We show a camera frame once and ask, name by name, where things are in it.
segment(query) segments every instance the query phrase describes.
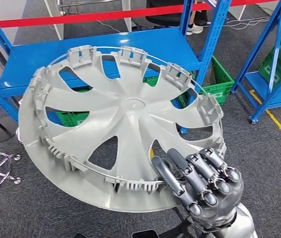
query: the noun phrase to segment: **cable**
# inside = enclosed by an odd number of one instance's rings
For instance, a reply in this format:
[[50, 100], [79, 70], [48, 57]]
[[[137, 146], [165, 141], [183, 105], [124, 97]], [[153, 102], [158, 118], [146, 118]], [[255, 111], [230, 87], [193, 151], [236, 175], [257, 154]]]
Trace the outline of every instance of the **cable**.
[[119, 32], [119, 33], [122, 33], [122, 32], [120, 32], [120, 31], [119, 31], [119, 30], [116, 30], [116, 29], [113, 28], [113, 26], [107, 25], [107, 24], [104, 24], [104, 23], [103, 23], [103, 22], [101, 22], [101, 21], [97, 21], [97, 22], [99, 22], [99, 23], [100, 23], [100, 24], [102, 24], [102, 25], [103, 25], [103, 26], [107, 26], [107, 27], [112, 28], [112, 29], [113, 29], [114, 31], [117, 31], [117, 32]]
[[[242, 29], [246, 29], [248, 26], [256, 26], [260, 22], [267, 22], [269, 20], [270, 20], [269, 16], [262, 16], [262, 17], [253, 18], [253, 19], [232, 20], [232, 21], [227, 22], [227, 24], [224, 26], [230, 27], [233, 30], [242, 30]], [[233, 22], [238, 22], [238, 24], [230, 25], [230, 23], [233, 23]], [[242, 28], [234, 28], [235, 26], [239, 26], [239, 25], [244, 25], [244, 26]]]

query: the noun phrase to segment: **robotic hand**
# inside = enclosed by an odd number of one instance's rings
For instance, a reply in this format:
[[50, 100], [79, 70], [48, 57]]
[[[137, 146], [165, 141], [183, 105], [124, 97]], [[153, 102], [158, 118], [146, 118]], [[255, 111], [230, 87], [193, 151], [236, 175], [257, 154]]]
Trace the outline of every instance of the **robotic hand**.
[[152, 163], [189, 212], [198, 233], [208, 238], [257, 237], [253, 236], [251, 215], [240, 203], [243, 180], [239, 170], [229, 167], [212, 148], [186, 158], [175, 149], [168, 155], [180, 170], [180, 178], [158, 156]]

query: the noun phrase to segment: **white shoe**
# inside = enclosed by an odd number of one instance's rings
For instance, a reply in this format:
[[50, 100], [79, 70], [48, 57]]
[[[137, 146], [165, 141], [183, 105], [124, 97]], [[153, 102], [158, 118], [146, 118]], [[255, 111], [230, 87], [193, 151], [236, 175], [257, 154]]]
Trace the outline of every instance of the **white shoe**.
[[202, 31], [203, 31], [202, 26], [197, 26], [197, 25], [193, 24], [192, 28], [190, 28], [190, 27], [187, 28], [187, 35], [190, 36], [192, 34], [200, 34]]

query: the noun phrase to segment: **red rope barrier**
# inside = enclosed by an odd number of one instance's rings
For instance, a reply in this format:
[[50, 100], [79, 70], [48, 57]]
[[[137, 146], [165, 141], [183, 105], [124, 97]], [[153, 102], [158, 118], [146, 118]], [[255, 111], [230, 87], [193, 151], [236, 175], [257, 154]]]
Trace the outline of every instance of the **red rope barrier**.
[[[250, 5], [255, 3], [270, 2], [274, 0], [232, 0], [230, 6]], [[193, 10], [202, 11], [209, 10], [210, 7], [206, 3], [197, 3], [193, 6]], [[53, 24], [71, 24], [89, 21], [115, 20], [125, 17], [144, 17], [156, 16], [171, 13], [181, 13], [183, 5], [162, 6], [153, 8], [134, 9], [129, 11], [108, 11], [98, 13], [86, 13], [79, 15], [69, 16], [54, 16], [54, 17], [36, 17], [25, 19], [11, 19], [0, 21], [0, 27], [23, 27], [23, 26], [40, 26]]]

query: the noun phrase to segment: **blue shelving unit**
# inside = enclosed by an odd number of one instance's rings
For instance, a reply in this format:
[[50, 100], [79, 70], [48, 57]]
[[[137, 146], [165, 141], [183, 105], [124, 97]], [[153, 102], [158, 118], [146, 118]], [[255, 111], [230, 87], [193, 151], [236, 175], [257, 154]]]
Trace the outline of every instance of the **blue shelving unit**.
[[[180, 27], [163, 28], [140, 32], [110, 34], [92, 37], [51, 41], [36, 44], [12, 46], [0, 28], [0, 44], [8, 55], [0, 78], [0, 106], [12, 119], [17, 121], [18, 111], [11, 105], [9, 97], [23, 95], [35, 71], [46, 66], [68, 49], [82, 45], [131, 46], [144, 49], [150, 55], [178, 64], [186, 70], [197, 70], [196, 80], [202, 84], [212, 57], [225, 20], [230, 0], [218, 1], [208, 29], [203, 49], [196, 56], [185, 36], [193, 0], [184, 0]], [[145, 77], [153, 76], [148, 70]], [[66, 78], [70, 87], [82, 86], [80, 80]]]
[[[275, 26], [277, 26], [276, 43], [273, 49], [273, 58], [270, 67], [270, 82], [262, 78], [258, 72], [248, 72], [255, 58], [258, 55], [260, 48], [264, 44], [268, 34]], [[255, 109], [255, 112], [250, 116], [252, 124], [258, 122], [266, 109], [272, 109], [281, 107], [281, 80], [275, 88], [273, 88], [274, 75], [277, 65], [279, 45], [281, 43], [281, 0], [277, 4], [276, 8], [272, 13], [270, 21], [265, 26], [264, 30], [261, 34], [258, 42], [253, 48], [252, 53], [246, 60], [246, 64], [239, 72], [234, 85], [231, 89], [231, 93], [235, 93], [237, 88], [240, 89]], [[246, 80], [248, 84], [252, 87], [255, 93], [262, 101], [261, 105], [258, 105], [253, 98], [246, 91], [242, 81]]]

